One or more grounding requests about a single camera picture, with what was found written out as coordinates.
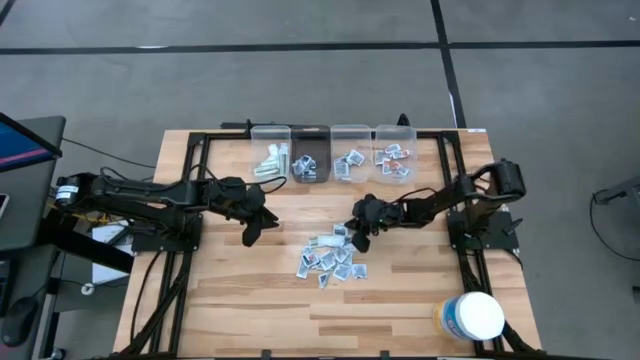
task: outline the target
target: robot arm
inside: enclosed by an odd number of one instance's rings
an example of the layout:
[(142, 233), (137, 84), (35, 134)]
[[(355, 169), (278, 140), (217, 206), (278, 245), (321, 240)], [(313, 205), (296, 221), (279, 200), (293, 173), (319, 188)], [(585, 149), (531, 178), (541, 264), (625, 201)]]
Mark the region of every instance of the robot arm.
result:
[[(485, 174), (491, 175), (489, 187), (484, 193), (478, 192), (475, 181)], [(526, 189), (520, 167), (502, 159), (473, 174), (459, 175), (450, 185), (425, 199), (405, 199), (413, 193), (415, 192), (390, 203), (377, 199), (373, 194), (367, 194), (364, 199), (356, 202), (352, 212), (354, 218), (345, 224), (356, 231), (353, 245), (360, 252), (367, 252), (371, 244), (368, 235), (376, 236), (380, 230), (387, 231), (395, 227), (424, 227), (441, 211), (462, 202), (465, 203), (465, 229), (473, 234), (486, 227), (489, 217), (502, 204), (523, 197)]]
[(81, 173), (61, 177), (57, 185), (56, 206), (63, 211), (102, 211), (133, 219), (134, 233), (146, 232), (164, 240), (180, 241), (191, 232), (194, 216), (203, 211), (246, 223), (245, 246), (252, 246), (263, 229), (278, 226), (278, 217), (264, 207), (265, 192), (260, 186), (237, 177), (163, 185)]

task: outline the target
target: monitor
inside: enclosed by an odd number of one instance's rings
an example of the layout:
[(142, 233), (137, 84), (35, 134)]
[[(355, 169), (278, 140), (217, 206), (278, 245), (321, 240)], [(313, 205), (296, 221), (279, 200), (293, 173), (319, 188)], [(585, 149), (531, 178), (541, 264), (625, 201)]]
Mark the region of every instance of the monitor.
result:
[(0, 113), (0, 172), (60, 157), (60, 149)]

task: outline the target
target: wooden tabletop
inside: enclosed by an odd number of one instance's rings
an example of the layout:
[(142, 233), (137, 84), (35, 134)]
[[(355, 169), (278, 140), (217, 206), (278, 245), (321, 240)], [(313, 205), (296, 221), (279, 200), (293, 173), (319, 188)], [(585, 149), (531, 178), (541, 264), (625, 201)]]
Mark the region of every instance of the wooden tabletop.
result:
[[(154, 181), (180, 178), (188, 130), (165, 132)], [(468, 172), (493, 162), (484, 132), (460, 130)], [(219, 178), (251, 179), (250, 142), (215, 140), (209, 168)], [(455, 166), (449, 153), (453, 174)], [(411, 186), (363, 184), (302, 185), (293, 181), (267, 196), (266, 206), (280, 227), (263, 232), (246, 248), (244, 227), (204, 214), (200, 249), (193, 256), (179, 356), (468, 355), (471, 342), (441, 337), (432, 323), (434, 304), (463, 292), (455, 253), (449, 248), (443, 214), (420, 229), (394, 229), (372, 239), (369, 252), (354, 263), (367, 264), (366, 280), (341, 282), (331, 277), (318, 289), (318, 273), (295, 276), (309, 237), (330, 233), (332, 225), (350, 219), (356, 200), (373, 193), (385, 200), (417, 188), (443, 183), (435, 140), (418, 140), (419, 167)], [(485, 251), (494, 296), (511, 326), (531, 346), (540, 341), (520, 266), (504, 251)], [(114, 351), (129, 343), (133, 307), (153, 254), (136, 257)], [(153, 267), (142, 296), (136, 332), (156, 307), (164, 254)], [(161, 349), (167, 349), (173, 310), (164, 322)]]

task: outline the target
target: concrete floor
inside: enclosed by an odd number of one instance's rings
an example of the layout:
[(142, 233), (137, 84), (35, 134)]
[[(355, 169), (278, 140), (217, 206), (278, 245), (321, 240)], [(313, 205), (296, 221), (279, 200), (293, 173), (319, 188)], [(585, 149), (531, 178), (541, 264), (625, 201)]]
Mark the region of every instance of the concrete floor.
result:
[[(450, 41), (640, 38), (635, 1), (446, 0), (442, 9)], [(0, 28), (0, 48), (436, 39), (424, 0), (18, 0)], [(598, 242), (588, 205), (592, 192), (639, 175), (640, 48), (452, 57), (468, 126), (487, 128), (495, 156), (524, 171), (529, 193), (510, 208), (525, 219), (518, 234), (544, 348), (637, 357), (631, 285), (640, 284), (640, 264)], [(0, 56), (0, 79), (1, 111), (64, 115), (66, 137), (146, 163), (165, 129), (246, 118), (377, 125), (405, 112), (414, 126), (453, 126), (438, 50)], [(109, 165), (150, 175), (73, 145), (63, 151), (57, 174)], [(595, 217), (612, 246), (640, 257), (637, 211), (616, 202)], [(78, 281), (89, 269), (65, 264)], [(87, 302), (67, 290), (59, 306), (83, 310), (62, 317), (57, 345), (73, 359), (106, 354), (117, 326), (108, 319), (117, 319), (124, 292), (105, 289)], [(102, 341), (85, 343), (88, 331)]]

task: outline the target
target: white lid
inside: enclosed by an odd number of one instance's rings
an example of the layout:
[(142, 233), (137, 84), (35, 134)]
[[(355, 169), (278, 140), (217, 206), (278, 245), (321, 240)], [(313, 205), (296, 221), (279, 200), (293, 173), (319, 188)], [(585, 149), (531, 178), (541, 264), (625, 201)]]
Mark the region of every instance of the white lid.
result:
[(466, 294), (457, 306), (458, 319), (467, 335), (489, 340), (502, 334), (504, 312), (493, 297), (483, 292)]

